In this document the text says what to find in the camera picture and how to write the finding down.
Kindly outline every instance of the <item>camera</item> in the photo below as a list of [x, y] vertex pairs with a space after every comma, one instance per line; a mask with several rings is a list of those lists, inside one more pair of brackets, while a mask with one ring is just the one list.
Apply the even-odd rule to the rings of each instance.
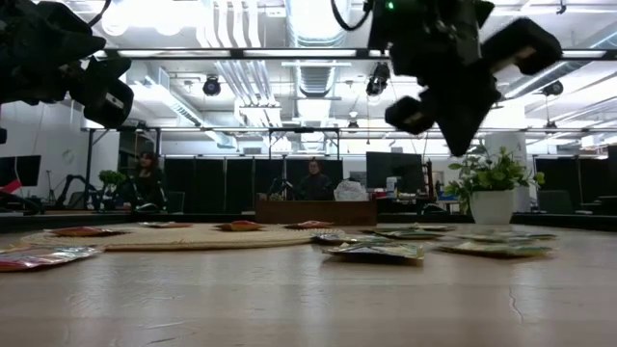
[[208, 75], [205, 78], [205, 83], [203, 84], [203, 93], [207, 96], [216, 96], [221, 92], [221, 84], [219, 83], [219, 76], [217, 75]]
[[366, 84], [366, 95], [378, 96], [388, 86], [389, 67], [387, 63], [377, 63]]
[[93, 24], [62, 3], [29, 0], [0, 1], [0, 24], [0, 104], [55, 103], [68, 93], [88, 120], [107, 128], [126, 120], [133, 92], [119, 78], [131, 61], [91, 57], [106, 43]]
[[386, 110], [386, 122], [419, 134], [435, 123], [452, 155], [467, 152], [493, 104], [501, 99], [494, 74], [515, 65], [535, 74], [562, 56], [559, 41], [528, 18], [519, 18], [484, 42], [479, 28], [495, 7], [481, 0], [365, 0], [356, 26], [373, 13], [368, 48], [389, 51], [395, 75], [417, 78], [419, 100], [404, 96]]

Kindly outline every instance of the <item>white pot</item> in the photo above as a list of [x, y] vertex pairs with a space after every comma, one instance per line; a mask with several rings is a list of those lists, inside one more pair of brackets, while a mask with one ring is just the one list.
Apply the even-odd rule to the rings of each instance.
[[474, 192], [471, 195], [471, 214], [479, 225], [510, 224], [514, 213], [514, 191]]

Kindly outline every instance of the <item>round woven mat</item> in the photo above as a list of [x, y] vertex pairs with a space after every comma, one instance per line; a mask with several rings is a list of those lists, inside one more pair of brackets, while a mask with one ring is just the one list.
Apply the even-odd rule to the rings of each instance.
[[310, 242], [315, 233], [342, 233], [339, 229], [289, 230], [268, 226], [261, 231], [220, 231], [214, 225], [179, 228], [118, 227], [126, 234], [106, 237], [60, 237], [40, 232], [21, 239], [39, 246], [102, 246], [107, 251], [190, 251], [247, 249], [301, 245]]

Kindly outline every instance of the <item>white bag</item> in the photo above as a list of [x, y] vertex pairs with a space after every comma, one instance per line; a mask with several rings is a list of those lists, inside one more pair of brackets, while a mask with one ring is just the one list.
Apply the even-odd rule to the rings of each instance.
[[343, 180], [335, 189], [336, 201], [368, 201], [366, 189], [359, 182]]

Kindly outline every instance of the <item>cubicle wall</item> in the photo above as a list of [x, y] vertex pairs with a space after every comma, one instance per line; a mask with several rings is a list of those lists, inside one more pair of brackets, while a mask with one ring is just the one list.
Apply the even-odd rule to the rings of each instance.
[[590, 158], [535, 159], [536, 172], [545, 175], [546, 183], [540, 191], [565, 191], [572, 208], [593, 202], [600, 196], [610, 195], [608, 161]]
[[[342, 161], [320, 164], [335, 185], [342, 180]], [[309, 159], [170, 158], [164, 169], [167, 190], [185, 194], [185, 213], [240, 213], [254, 210], [257, 193], [266, 193], [275, 178], [299, 184]]]

